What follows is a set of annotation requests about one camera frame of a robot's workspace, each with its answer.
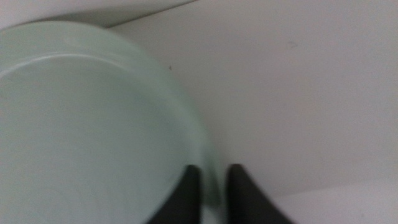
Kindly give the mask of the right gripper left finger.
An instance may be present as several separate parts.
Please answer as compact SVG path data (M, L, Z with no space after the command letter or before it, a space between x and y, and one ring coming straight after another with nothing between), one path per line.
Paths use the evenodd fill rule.
M148 224L199 224L201 221L201 171L188 165L174 191Z

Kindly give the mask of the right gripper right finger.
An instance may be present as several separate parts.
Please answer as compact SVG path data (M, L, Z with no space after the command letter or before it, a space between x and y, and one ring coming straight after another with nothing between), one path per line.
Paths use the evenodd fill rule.
M241 164L228 168L226 199L230 224L293 224L261 192Z

